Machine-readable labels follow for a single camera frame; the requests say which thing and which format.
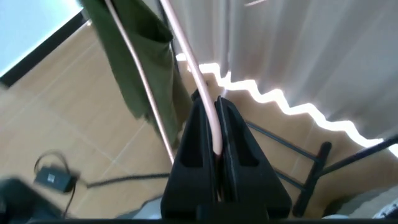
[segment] drying rack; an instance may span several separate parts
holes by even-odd
[[[113,8],[113,5],[111,4],[111,1],[110,0],[105,0],[105,1],[106,1],[109,11],[111,12],[111,14],[113,16],[113,19],[115,20],[115,22],[118,26],[119,31],[122,34],[122,37],[131,53],[136,65],[137,65],[137,69],[139,71],[142,82],[146,89],[146,93],[148,95],[151,108],[154,112],[156,122],[160,129],[160,133],[161,133],[163,142],[164,142],[164,144],[166,146],[166,150],[169,154],[170,161],[173,163],[174,156],[172,154],[170,143],[165,134],[163,122],[160,118],[159,112],[157,111],[157,106],[156,106],[154,97],[152,95],[152,92],[149,88],[149,84],[146,80],[146,76],[142,69],[141,63],[138,59],[138,56],[136,55],[136,53],[134,51],[134,47],[132,46],[131,42],[129,41],[126,31],[124,30],[123,25],[121,24],[116,11]],[[192,70],[192,75],[194,77],[195,83],[197,84],[198,91],[202,98],[202,101],[203,101],[203,104],[205,107],[205,111],[206,111],[206,114],[207,114],[207,117],[209,120],[211,136],[212,136],[212,140],[213,140],[213,151],[215,152],[215,154],[217,156],[220,156],[221,150],[222,150],[220,122],[219,122],[217,114],[216,114],[215,106],[214,106],[214,104],[211,100],[210,94],[207,90],[206,83],[203,79],[203,74],[201,73],[201,71],[199,69],[198,63],[197,63],[196,59],[194,58],[192,49],[188,43],[187,38],[185,37],[185,34],[183,33],[181,25],[177,19],[177,16],[174,13],[174,10],[173,10],[169,0],[157,0],[157,6],[160,11],[161,19],[167,26],[169,26],[169,25],[171,26],[180,46],[182,48],[182,52],[185,54],[185,56],[187,58],[188,65],[190,66],[190,68]],[[173,55],[173,57],[175,57],[175,47],[174,47],[173,42],[171,42],[171,48],[172,48],[172,55]],[[175,61],[175,67],[178,70],[177,59],[175,58],[174,61]],[[260,133],[264,134],[265,136],[277,141],[278,143],[283,144],[287,148],[292,149],[293,151],[295,151],[313,161],[311,171],[310,171],[305,183],[300,183],[297,180],[289,177],[288,175],[283,174],[282,172],[280,172],[278,170],[275,170],[276,174],[281,179],[284,179],[285,181],[287,181],[288,183],[292,184],[294,187],[296,187],[300,190],[300,195],[298,196],[298,199],[297,199],[295,205],[293,206],[293,210],[292,210],[293,215],[296,217],[303,216],[305,209],[309,203],[309,200],[313,194],[315,186],[320,177],[322,177],[326,174],[329,174],[330,172],[336,171],[340,168],[343,168],[347,165],[350,165],[353,162],[361,160],[365,157],[373,155],[374,153],[377,153],[383,149],[386,149],[393,144],[398,143],[398,135],[396,135],[392,138],[386,139],[385,141],[383,141],[375,146],[364,149],[352,156],[347,157],[346,159],[343,159],[343,160],[336,162],[336,163],[325,168],[326,160],[328,159],[328,155],[329,155],[329,152],[332,147],[330,142],[324,142],[320,146],[320,150],[319,150],[318,154],[313,155],[313,154],[307,152],[306,150],[304,150],[300,147],[297,147],[297,146],[293,145],[292,143],[289,143],[285,139],[282,139],[281,137],[265,130],[264,128],[254,124],[254,123],[247,121],[246,124],[248,127],[252,128],[256,131],[259,131]]]

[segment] power cord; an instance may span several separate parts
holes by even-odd
[[[62,175],[59,174],[59,169],[58,168],[48,168],[48,167],[40,167],[39,168],[39,164],[40,161],[47,157],[47,156],[55,156],[63,165],[63,171],[66,172],[66,174]],[[56,174],[58,174],[58,176],[61,176],[61,178],[63,178],[64,180],[67,179],[69,180],[69,183],[71,183],[72,188],[69,191],[68,187],[64,187],[62,188],[62,192],[71,192],[70,195],[70,199],[67,203],[67,206],[65,207],[65,210],[62,213],[62,217],[65,218],[69,207],[72,203],[73,197],[75,196],[75,192],[76,192],[76,185],[77,183],[84,185],[87,189],[92,189],[95,187],[102,187],[105,185],[109,185],[109,184],[115,184],[115,183],[120,183],[120,182],[124,182],[127,180],[149,180],[149,179],[161,179],[161,178],[168,178],[169,177],[169,173],[160,173],[160,174],[145,174],[145,175],[127,175],[127,176],[122,176],[122,177],[116,177],[116,178],[112,178],[112,179],[107,179],[107,180],[101,180],[101,181],[97,181],[97,182],[92,182],[92,183],[87,183],[84,180],[80,179],[79,175],[77,174],[72,174],[71,170],[69,169],[69,165],[67,162],[66,157],[62,154],[62,152],[58,151],[58,150],[51,150],[51,151],[47,151],[45,153],[43,153],[42,155],[39,156],[39,158],[36,160],[35,166],[34,166],[34,172],[36,174],[36,180],[38,179],[38,177],[41,176],[45,176],[45,178],[41,178],[40,181],[36,181],[35,182],[39,182],[40,184],[44,184],[43,180],[46,181],[46,183],[44,185],[46,185],[47,187],[50,187],[52,189],[58,190],[60,191],[59,186],[55,186],[54,184],[54,178],[56,176]]]

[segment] gray curtain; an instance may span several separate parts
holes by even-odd
[[[155,0],[147,0],[155,11]],[[398,1],[172,0],[199,63],[366,138],[398,133]]]

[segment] green cloth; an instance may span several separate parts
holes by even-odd
[[[103,0],[81,0],[105,49],[120,91],[136,118],[145,117],[157,128],[136,64]],[[141,0],[114,0],[157,103],[171,144],[188,118],[192,101],[174,67],[171,31]]]

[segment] floor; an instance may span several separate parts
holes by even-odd
[[[189,90],[195,84],[184,63],[182,77]],[[212,97],[220,88],[205,74]],[[307,114],[287,116],[275,103],[259,104],[246,91],[226,94],[245,119],[316,154],[330,141],[328,163],[358,152],[361,147],[345,133],[319,128]],[[305,182],[311,161],[252,131],[270,163]],[[0,88],[0,175],[34,179],[38,156],[63,151],[73,170],[88,182],[126,174],[169,172],[167,153],[151,126],[135,120],[126,108],[106,56],[92,27],[83,26],[10,89]],[[48,159],[44,163],[55,162]],[[322,178],[308,206],[307,217],[320,217],[333,199],[375,187],[398,184],[396,158],[388,151]],[[78,186],[70,212],[80,218],[113,218],[162,195],[163,180],[143,180],[86,190]],[[282,181],[295,201],[299,191]],[[32,184],[59,207],[69,195],[58,195]]]

